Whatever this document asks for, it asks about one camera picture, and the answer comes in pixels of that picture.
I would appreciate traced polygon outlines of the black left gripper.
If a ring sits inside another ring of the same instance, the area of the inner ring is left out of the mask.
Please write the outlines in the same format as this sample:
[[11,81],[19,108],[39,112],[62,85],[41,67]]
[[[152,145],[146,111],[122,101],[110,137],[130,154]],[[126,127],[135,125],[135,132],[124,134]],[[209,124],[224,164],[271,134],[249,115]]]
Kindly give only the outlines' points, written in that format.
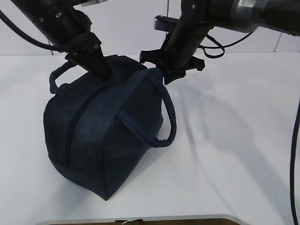
[[74,41],[74,49],[67,53],[65,59],[82,65],[96,78],[107,82],[111,78],[112,72],[106,63],[99,38],[90,32],[87,35],[79,36]]

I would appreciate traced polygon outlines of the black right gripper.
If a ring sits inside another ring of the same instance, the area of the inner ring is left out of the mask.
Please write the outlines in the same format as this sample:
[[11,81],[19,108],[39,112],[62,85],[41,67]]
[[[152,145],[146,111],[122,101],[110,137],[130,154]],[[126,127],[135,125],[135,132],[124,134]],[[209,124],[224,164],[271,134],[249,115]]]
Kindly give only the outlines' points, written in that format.
[[161,69],[164,74],[164,85],[184,78],[187,70],[202,71],[205,62],[191,55],[176,55],[162,49],[141,51],[140,63],[150,62]]

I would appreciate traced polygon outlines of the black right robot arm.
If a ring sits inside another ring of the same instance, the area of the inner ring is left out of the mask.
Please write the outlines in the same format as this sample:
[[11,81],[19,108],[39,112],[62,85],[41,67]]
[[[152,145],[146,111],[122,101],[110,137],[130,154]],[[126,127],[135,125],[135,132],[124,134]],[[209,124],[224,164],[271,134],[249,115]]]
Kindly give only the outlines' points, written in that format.
[[186,71],[202,71],[204,60],[194,57],[204,38],[216,40],[208,33],[214,27],[253,33],[258,27],[293,36],[300,34],[298,0],[183,0],[180,18],[158,15],[154,28],[167,36],[160,49],[142,51],[140,62],[150,62],[164,73],[169,84],[183,78]]

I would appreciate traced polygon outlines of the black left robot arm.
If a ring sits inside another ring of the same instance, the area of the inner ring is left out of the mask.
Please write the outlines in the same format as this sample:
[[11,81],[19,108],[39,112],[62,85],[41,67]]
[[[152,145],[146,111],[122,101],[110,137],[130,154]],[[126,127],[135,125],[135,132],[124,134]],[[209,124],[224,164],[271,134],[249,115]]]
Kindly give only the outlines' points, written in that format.
[[101,49],[101,41],[91,32],[92,22],[76,10],[81,0],[14,0],[13,4],[52,43],[52,49],[66,53],[66,60],[91,72],[101,81],[112,73]]

